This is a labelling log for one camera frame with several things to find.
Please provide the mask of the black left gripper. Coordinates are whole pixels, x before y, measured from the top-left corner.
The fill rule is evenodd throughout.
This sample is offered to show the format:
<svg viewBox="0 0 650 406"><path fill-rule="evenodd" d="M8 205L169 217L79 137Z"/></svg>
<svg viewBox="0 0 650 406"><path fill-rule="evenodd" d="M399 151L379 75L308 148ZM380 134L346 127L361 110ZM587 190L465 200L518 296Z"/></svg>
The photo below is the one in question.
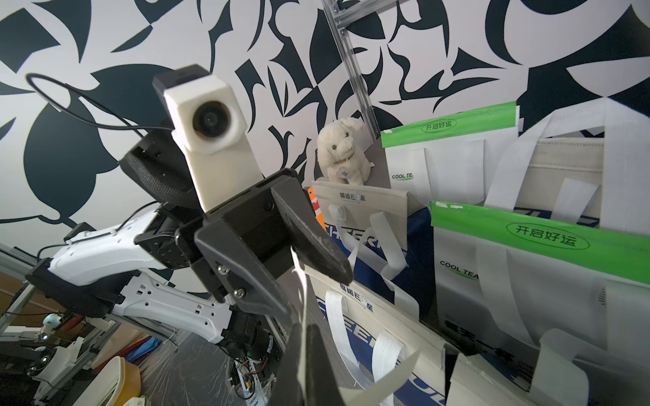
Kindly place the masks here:
<svg viewBox="0 0 650 406"><path fill-rule="evenodd" d="M276 283L292 264L340 284L353 281L347 257L316 219L295 170L284 168L181 227L177 244L208 293L246 313L297 322Z"/></svg>

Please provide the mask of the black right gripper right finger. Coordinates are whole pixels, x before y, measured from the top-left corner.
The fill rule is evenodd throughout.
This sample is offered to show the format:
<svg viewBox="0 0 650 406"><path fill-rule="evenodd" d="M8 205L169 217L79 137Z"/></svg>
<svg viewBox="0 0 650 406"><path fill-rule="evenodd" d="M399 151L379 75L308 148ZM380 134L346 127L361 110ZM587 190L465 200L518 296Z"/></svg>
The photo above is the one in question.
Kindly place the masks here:
<svg viewBox="0 0 650 406"><path fill-rule="evenodd" d="M316 325L306 328L306 405L345 405Z"/></svg>

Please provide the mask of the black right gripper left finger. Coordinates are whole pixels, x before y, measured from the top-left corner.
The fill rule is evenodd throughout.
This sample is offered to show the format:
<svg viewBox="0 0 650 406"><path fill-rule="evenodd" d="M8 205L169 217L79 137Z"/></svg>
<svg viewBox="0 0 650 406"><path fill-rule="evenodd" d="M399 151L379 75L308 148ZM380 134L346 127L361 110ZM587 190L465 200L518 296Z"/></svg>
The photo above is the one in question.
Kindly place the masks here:
<svg viewBox="0 0 650 406"><path fill-rule="evenodd" d="M277 382L267 402L268 406L299 406L303 405L303 390L299 382L299 363L301 361L302 325L292 326L289 341L286 344Z"/></svg>

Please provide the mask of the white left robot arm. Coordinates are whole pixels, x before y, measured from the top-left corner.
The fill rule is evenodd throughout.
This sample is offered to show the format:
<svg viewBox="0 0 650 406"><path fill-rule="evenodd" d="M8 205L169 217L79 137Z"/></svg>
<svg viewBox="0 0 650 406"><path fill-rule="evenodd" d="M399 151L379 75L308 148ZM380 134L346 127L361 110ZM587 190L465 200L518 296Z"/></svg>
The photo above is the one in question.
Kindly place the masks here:
<svg viewBox="0 0 650 406"><path fill-rule="evenodd" d="M74 313L160 321L237 360L262 360L270 342L262 318L296 319L276 283L293 261L352 281L296 173L263 177L243 134L154 130L120 167L155 210L116 228L77 227L28 275Z"/></svg>

